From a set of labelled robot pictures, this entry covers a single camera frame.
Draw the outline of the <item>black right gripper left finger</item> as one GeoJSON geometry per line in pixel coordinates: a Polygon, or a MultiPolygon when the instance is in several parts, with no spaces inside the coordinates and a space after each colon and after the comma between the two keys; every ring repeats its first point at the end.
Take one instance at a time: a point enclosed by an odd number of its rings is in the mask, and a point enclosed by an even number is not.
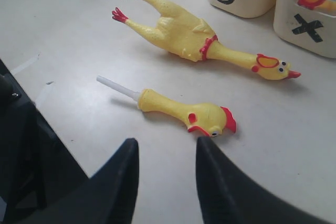
{"type": "Polygon", "coordinates": [[[139,145],[126,139],[89,180],[26,223],[131,223],[139,186],[139,145]]]}

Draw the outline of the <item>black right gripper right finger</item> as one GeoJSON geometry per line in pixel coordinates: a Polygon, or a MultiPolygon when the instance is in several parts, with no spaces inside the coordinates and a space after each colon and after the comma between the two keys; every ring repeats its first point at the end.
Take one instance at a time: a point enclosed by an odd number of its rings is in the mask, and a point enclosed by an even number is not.
{"type": "Polygon", "coordinates": [[[196,141],[195,176],[204,223],[327,223],[255,182],[210,137],[196,141]]]}

